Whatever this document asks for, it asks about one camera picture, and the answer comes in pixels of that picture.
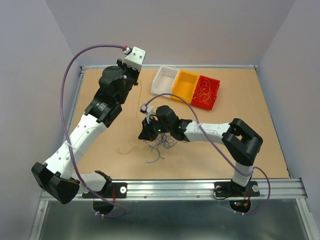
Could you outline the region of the yellow plastic bin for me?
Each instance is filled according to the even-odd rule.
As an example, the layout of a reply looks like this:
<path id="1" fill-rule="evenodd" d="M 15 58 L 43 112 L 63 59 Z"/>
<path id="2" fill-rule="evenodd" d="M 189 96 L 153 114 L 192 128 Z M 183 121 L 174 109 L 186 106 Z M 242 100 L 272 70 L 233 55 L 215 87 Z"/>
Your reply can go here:
<path id="1" fill-rule="evenodd" d="M 172 87 L 171 93 L 181 97 L 190 104 L 192 102 L 199 78 L 199 74 L 180 70 Z"/>

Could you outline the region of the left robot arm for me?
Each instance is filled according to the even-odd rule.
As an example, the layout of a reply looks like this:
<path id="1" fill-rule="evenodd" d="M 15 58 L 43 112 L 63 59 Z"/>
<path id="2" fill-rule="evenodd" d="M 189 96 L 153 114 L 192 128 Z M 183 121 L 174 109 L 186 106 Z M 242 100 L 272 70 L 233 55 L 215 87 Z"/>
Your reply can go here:
<path id="1" fill-rule="evenodd" d="M 62 204 L 77 194 L 93 191 L 100 197 L 111 193 L 111 178 L 101 171 L 79 177 L 75 164 L 90 145 L 117 118 L 133 86 L 138 84 L 142 61 L 118 59 L 106 67 L 99 89 L 81 116 L 78 125 L 59 149 L 44 163 L 35 163 L 31 172 L 38 185 Z"/>

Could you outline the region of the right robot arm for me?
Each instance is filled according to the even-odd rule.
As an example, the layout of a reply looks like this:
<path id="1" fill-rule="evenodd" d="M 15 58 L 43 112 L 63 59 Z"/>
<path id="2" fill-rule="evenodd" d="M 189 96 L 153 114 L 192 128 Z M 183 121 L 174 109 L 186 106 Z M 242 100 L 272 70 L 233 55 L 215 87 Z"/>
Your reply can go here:
<path id="1" fill-rule="evenodd" d="M 230 123 L 198 123 L 179 118 L 167 105 L 153 111 L 151 105 L 143 104 L 140 112 L 146 117 L 138 139 L 153 142 L 160 134 L 169 134 L 181 142 L 213 142 L 226 147 L 235 160 L 235 170 L 230 182 L 231 192 L 242 195 L 248 190 L 254 161 L 263 144 L 262 137 L 242 119 Z"/>

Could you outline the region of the white plastic bin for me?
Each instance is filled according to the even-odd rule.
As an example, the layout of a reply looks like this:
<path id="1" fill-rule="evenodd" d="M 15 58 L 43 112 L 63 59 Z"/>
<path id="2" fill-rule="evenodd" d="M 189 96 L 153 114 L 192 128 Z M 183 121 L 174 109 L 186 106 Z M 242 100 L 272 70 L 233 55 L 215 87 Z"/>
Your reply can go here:
<path id="1" fill-rule="evenodd" d="M 171 93 L 179 72 L 177 68 L 161 65 L 152 81 L 151 93 L 155 95 Z"/>

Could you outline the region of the red plastic bin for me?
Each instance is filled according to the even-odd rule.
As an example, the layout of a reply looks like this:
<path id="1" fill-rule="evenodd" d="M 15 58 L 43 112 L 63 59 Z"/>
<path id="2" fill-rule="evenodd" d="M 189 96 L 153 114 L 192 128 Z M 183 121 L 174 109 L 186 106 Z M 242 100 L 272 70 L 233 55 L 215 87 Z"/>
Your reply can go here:
<path id="1" fill-rule="evenodd" d="M 219 80 L 200 75 L 190 104 L 211 111 L 216 102 L 219 88 Z"/>

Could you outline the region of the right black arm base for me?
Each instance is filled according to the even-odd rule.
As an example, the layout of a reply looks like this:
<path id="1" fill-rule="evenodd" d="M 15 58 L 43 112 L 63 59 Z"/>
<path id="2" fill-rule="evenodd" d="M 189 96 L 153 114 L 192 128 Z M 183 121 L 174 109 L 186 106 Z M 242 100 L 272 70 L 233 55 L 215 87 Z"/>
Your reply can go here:
<path id="1" fill-rule="evenodd" d="M 246 186 L 240 186 L 232 180 L 214 183 L 212 195 L 217 199 L 259 197 L 258 183 L 250 180 Z"/>

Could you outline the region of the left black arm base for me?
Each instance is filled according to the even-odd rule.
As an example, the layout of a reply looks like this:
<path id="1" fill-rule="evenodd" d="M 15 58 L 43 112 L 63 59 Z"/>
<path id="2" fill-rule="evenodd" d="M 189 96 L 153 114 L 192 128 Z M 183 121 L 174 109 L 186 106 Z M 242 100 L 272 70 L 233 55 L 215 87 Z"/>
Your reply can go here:
<path id="1" fill-rule="evenodd" d="M 96 192 L 106 199 L 125 199 L 127 197 L 128 184 L 126 182 L 107 182 L 101 191 Z"/>

